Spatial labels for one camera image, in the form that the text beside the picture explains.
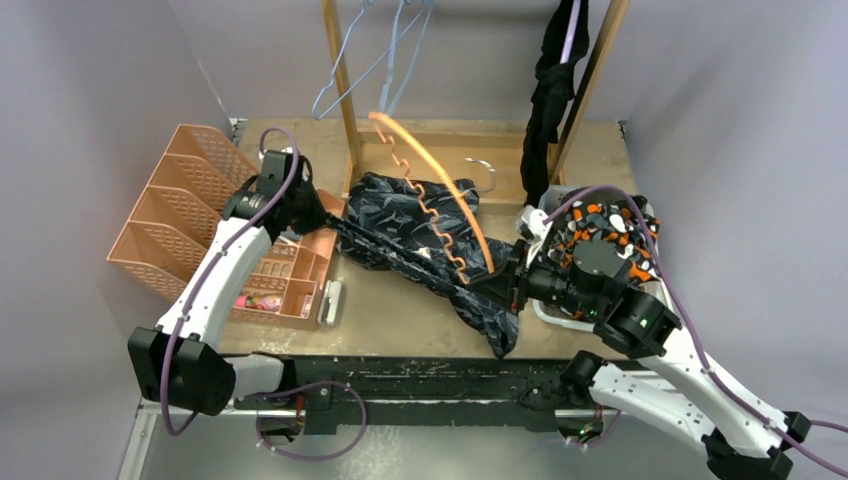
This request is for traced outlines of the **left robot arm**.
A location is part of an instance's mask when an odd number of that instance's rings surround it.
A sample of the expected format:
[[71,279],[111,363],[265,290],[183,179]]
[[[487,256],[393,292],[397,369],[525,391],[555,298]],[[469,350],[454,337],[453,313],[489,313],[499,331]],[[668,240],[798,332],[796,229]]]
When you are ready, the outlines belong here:
[[144,399],[165,421],[174,408],[215,416],[230,401],[259,394],[272,408],[297,399],[298,382],[268,355],[228,358],[218,350],[237,299],[281,235],[322,227],[308,159],[295,147],[265,150],[262,168],[227,200],[209,250],[173,305],[151,328],[130,335],[128,353]]

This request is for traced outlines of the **grey camouflage shorts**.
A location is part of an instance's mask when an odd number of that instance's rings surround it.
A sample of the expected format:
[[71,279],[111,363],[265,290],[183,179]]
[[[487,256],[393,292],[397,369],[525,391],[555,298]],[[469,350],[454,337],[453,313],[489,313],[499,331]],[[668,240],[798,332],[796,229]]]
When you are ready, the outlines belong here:
[[330,215],[326,227],[345,257],[372,271],[391,271],[446,299],[457,317],[503,358],[519,338],[517,315],[468,290],[453,257],[473,278],[487,271],[470,221],[446,185],[365,173],[351,188],[347,213]]

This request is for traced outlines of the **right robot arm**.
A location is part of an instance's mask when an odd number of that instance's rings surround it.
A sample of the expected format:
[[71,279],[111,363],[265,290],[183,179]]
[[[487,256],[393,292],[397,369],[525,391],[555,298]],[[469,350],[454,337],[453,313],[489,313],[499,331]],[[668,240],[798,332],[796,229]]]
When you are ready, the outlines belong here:
[[762,402],[725,370],[699,354],[689,328],[667,301],[634,285],[632,262],[597,237],[579,240],[561,262],[548,251],[555,232],[545,215],[525,209],[522,239],[472,291],[511,312],[529,300],[561,307],[590,322],[613,350],[651,370],[658,388],[599,355],[581,351],[560,378],[576,407],[610,407],[661,430],[701,454],[720,479],[785,479],[788,451],[804,441],[810,421]]

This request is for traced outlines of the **blue wire hanger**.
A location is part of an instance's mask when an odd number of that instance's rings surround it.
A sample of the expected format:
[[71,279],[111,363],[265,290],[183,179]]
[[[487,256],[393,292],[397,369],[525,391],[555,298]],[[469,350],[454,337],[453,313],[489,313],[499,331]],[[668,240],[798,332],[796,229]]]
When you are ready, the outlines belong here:
[[[323,120],[325,117],[329,115],[337,106],[340,106],[345,100],[348,100],[352,92],[358,87],[358,85],[365,80],[383,61],[386,62],[386,76],[385,80],[381,87],[381,92],[378,100],[378,111],[389,116],[392,116],[397,108],[397,104],[400,98],[405,93],[407,86],[410,82],[410,79],[413,75],[415,67],[417,65],[418,57],[420,55],[421,46],[423,40],[427,34],[428,26],[430,23],[431,15],[434,11],[434,2],[433,1],[396,1],[397,9],[395,12],[395,17],[391,26],[390,31],[390,41],[386,48],[386,50],[362,73],[362,75],[357,78],[352,83],[347,83],[347,67],[346,60],[344,57],[345,51],[350,43],[350,37],[352,36],[357,24],[360,20],[368,13],[371,9],[371,6],[375,4],[375,1],[364,0],[360,4],[360,10],[351,21],[347,30],[344,33],[344,36],[341,40],[340,46],[338,47],[338,53],[335,54],[333,67],[331,69],[331,78],[329,82],[321,88],[319,93],[316,95],[315,100],[312,105],[312,116],[315,120]],[[404,10],[407,7],[412,5],[420,5],[419,12],[410,20],[410,22],[403,28],[400,29],[400,20],[401,16],[404,13]],[[419,19],[422,18],[420,33],[418,39],[415,43],[415,49],[410,57],[409,66],[407,71],[403,77],[403,80],[400,82],[399,86],[395,91],[392,90],[392,85],[394,83],[396,77],[396,63],[397,63],[397,47],[399,42],[407,35],[407,33],[416,26],[419,22]],[[325,94],[332,88],[339,87],[339,93],[337,99],[329,104],[325,109],[321,110],[320,105],[323,100]]]

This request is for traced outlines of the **white stapler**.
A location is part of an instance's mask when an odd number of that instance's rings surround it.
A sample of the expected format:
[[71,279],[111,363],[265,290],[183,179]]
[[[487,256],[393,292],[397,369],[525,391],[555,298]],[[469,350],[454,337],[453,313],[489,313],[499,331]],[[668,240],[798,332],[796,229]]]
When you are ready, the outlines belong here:
[[318,323],[320,325],[333,328],[338,324],[343,293],[344,285],[342,281],[328,280],[325,283],[318,314]]

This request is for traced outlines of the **peach plastic file organizer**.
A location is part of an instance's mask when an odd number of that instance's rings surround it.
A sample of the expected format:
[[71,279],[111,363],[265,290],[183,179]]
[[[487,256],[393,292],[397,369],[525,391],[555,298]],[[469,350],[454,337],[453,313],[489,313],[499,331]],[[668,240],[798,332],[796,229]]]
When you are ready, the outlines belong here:
[[[181,124],[149,178],[109,255],[150,290],[178,299],[207,254],[226,201],[258,173],[214,127]],[[325,283],[334,264],[337,235],[322,229],[297,238],[285,233],[258,263],[242,295],[281,294],[279,312],[234,307],[232,323],[315,330]],[[303,297],[313,295],[308,318]]]

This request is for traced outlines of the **orange camouflage shorts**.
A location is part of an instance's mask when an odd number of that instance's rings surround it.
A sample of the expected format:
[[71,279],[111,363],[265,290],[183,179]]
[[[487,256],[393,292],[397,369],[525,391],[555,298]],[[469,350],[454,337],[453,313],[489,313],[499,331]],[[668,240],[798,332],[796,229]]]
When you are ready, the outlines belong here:
[[603,240],[614,246],[619,257],[633,263],[630,280],[636,285],[656,281],[652,253],[636,216],[640,212],[650,237],[659,240],[660,221],[648,212],[647,199],[632,197],[632,208],[625,200],[577,201],[553,222],[552,237],[543,248],[543,260],[550,265],[568,267],[576,246],[582,242]]

